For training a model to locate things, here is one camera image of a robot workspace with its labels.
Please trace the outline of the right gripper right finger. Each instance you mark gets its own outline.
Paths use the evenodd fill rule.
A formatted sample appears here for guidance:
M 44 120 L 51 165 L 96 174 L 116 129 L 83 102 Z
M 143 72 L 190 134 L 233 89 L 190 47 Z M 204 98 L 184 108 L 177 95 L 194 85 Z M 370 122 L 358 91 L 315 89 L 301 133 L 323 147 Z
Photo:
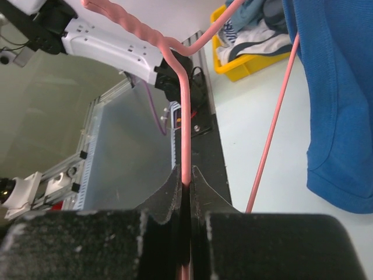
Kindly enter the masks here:
M 189 186 L 191 212 L 191 279 L 209 279 L 206 213 L 237 213 L 228 201 L 218 194 L 205 180 L 197 166 L 192 167 Z

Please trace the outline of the pink wire hanger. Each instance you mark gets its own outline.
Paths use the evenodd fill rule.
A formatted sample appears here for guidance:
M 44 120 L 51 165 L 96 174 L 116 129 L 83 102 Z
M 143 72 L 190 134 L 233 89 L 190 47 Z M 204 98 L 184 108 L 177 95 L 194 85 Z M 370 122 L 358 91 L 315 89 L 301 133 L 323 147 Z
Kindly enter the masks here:
M 234 1 L 223 14 L 208 28 L 208 30 L 190 47 L 182 45 L 178 40 L 172 37 L 165 37 L 159 31 L 152 29 L 148 25 L 142 23 L 136 17 L 128 13 L 122 6 L 110 1 L 82 1 L 82 5 L 92 11 L 107 17 L 112 22 L 120 25 L 126 31 L 134 34 L 137 38 L 150 43 L 157 47 L 165 61 L 175 71 L 180 81 L 181 90 L 181 181 L 184 190 L 189 190 L 191 183 L 191 98 L 189 78 L 185 68 L 178 62 L 172 54 L 171 49 L 174 49 L 183 56 L 190 56 L 199 51 L 222 27 L 224 22 L 241 6 L 243 1 Z M 273 139 L 273 134 L 276 128 L 281 105 L 286 92 L 288 80 L 294 64 L 297 49 L 300 43 L 299 34 L 296 34 L 293 46 L 291 49 L 289 61 L 286 68 L 286 73 L 281 86 L 280 94 L 276 104 L 276 109 L 272 118 L 272 123 L 268 132 L 265 147 L 262 153 L 261 161 L 256 172 L 254 184 L 249 196 L 246 213 L 252 212 L 259 184 L 261 182 L 263 170 L 265 168 L 270 145 Z

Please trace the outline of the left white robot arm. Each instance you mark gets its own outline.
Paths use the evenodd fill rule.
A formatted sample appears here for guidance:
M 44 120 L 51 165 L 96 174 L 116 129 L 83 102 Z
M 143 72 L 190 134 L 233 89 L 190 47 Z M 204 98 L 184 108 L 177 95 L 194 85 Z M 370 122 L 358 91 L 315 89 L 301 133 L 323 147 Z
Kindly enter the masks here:
M 181 101 L 178 76 L 153 46 L 110 34 L 78 16 L 67 1 L 1 1 L 1 25 L 11 23 L 26 38 L 1 48 L 1 64 L 24 67 L 38 50 L 85 57 L 135 75 Z

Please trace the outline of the blue tank top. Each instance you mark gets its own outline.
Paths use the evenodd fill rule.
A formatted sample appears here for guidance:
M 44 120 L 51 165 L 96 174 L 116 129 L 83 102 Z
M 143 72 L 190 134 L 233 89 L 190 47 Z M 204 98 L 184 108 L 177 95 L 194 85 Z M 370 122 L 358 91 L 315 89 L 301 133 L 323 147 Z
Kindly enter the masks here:
M 307 187 L 372 213 L 372 2 L 284 1 L 310 99 Z

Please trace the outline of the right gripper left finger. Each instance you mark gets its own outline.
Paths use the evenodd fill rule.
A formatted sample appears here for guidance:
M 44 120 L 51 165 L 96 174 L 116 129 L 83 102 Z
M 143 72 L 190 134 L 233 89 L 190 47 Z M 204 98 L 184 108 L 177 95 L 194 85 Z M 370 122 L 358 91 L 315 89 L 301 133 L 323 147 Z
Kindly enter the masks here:
M 138 279 L 177 279 L 182 251 L 182 182 L 179 165 L 136 210 L 141 213 L 142 224 L 138 238 Z

